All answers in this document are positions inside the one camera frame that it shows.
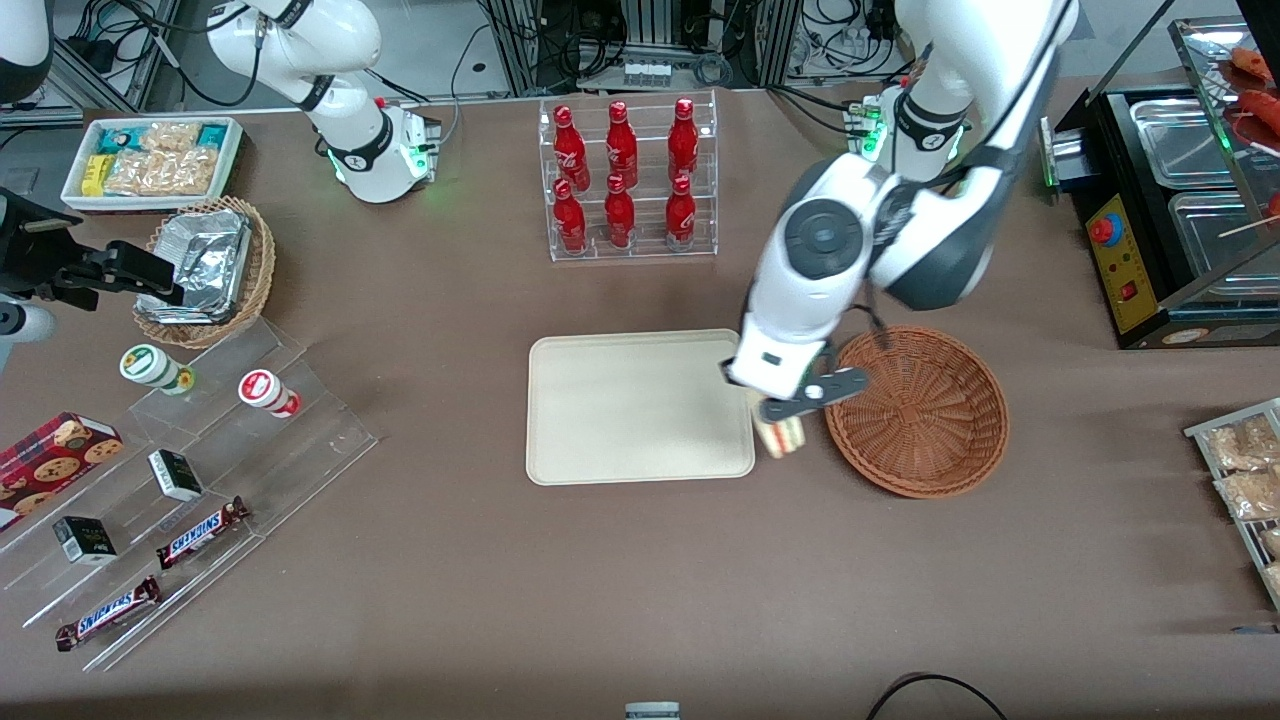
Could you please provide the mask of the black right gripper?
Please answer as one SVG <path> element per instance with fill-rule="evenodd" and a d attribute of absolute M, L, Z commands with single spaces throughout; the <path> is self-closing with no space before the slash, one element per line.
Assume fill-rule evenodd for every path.
<path fill-rule="evenodd" d="M 95 290 L 60 283 L 61 273 L 81 264 L 93 250 L 74 241 L 70 228 L 82 220 L 1 190 L 1 290 L 18 299 L 61 302 L 84 311 L 99 305 Z M 115 240 L 92 252 L 99 288 L 146 295 L 182 305 L 186 290 L 175 282 L 175 266 L 136 245 Z"/>

